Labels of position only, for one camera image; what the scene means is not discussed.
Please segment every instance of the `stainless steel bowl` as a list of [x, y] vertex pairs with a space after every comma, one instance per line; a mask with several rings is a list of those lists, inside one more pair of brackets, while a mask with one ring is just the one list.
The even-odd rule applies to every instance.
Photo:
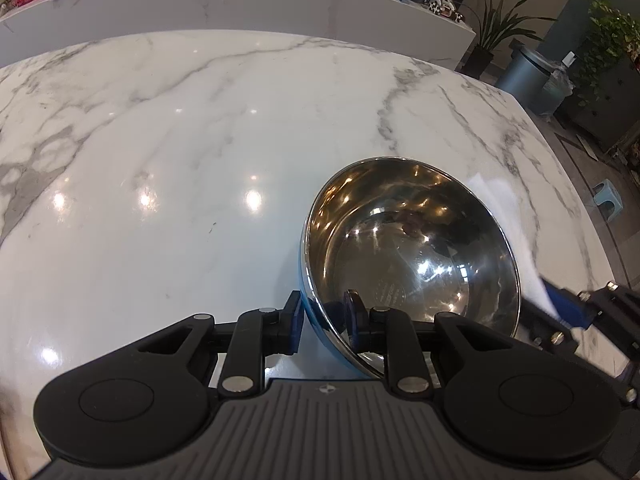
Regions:
[[349, 288], [367, 308], [422, 321], [450, 311], [516, 330], [520, 282], [500, 226], [463, 184], [427, 164], [371, 158], [334, 175], [306, 220], [300, 258], [316, 332], [370, 376], [382, 374], [382, 357], [351, 351], [332, 303]]

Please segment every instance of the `ribbed plastic surface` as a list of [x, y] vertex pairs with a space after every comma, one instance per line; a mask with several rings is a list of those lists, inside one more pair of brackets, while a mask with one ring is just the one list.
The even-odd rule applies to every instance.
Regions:
[[391, 396], [377, 381], [273, 381], [225, 403], [179, 452], [143, 466], [93, 470], [61, 460], [38, 480], [613, 479], [590, 462], [535, 472], [493, 464], [454, 440], [433, 409]]

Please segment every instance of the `blue stool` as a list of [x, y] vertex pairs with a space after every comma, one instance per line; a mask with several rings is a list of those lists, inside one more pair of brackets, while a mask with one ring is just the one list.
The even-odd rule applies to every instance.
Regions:
[[609, 202], [613, 207], [613, 211], [607, 218], [607, 222], [611, 222], [623, 209], [620, 193], [618, 193], [618, 190], [613, 186], [608, 178], [594, 187], [593, 192], [595, 193], [593, 201], [596, 205], [603, 205], [605, 202]]

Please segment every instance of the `green leaves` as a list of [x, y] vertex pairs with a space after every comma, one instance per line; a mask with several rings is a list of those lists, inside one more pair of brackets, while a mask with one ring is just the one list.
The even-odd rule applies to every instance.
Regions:
[[492, 51], [496, 48], [500, 42], [510, 38], [511, 36], [525, 36], [532, 40], [542, 41], [536, 35], [535, 30], [528, 28], [518, 28], [517, 25], [527, 20], [545, 20], [548, 22], [554, 22], [554, 18], [545, 18], [543, 16], [519, 16], [517, 12], [514, 12], [519, 6], [525, 4], [529, 0], [520, 0], [517, 2], [504, 17], [502, 16], [504, 10], [504, 0], [500, 0], [498, 6], [494, 8], [494, 0], [483, 0], [484, 11], [482, 13], [482, 20], [478, 17], [480, 24], [479, 31], [479, 45], [487, 51]]
[[[589, 9], [591, 30], [581, 48], [576, 82], [590, 89], [592, 99], [600, 95], [600, 75], [623, 58], [640, 56], [640, 22], [623, 14], [606, 0], [593, 0]], [[586, 106], [587, 98], [581, 96]]]

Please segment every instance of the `plant pot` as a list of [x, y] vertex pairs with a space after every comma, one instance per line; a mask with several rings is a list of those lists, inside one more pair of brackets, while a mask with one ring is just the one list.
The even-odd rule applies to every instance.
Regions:
[[493, 59], [494, 55], [491, 52], [485, 50], [480, 45], [476, 45], [475, 49], [471, 52], [471, 56], [469, 56], [465, 65], [460, 69], [460, 73], [478, 79]]

